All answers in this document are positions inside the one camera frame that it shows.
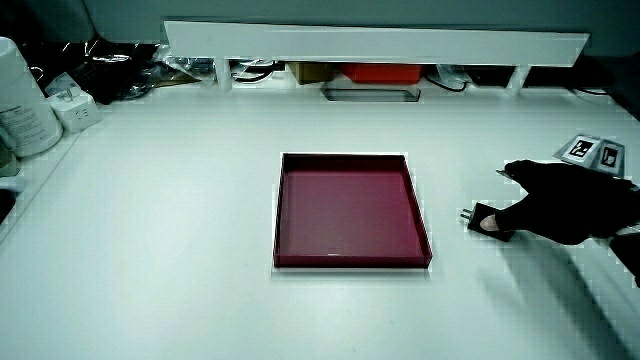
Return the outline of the person's right hand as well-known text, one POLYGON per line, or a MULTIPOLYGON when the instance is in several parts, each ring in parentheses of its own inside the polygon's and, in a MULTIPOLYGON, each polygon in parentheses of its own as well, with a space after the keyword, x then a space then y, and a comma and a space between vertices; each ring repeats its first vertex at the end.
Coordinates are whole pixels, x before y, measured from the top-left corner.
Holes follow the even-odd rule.
POLYGON ((625 147, 579 134, 556 162, 514 160, 501 174, 526 195, 483 217, 486 232, 525 230, 563 245, 611 238, 639 223, 639 186, 624 178, 625 147))

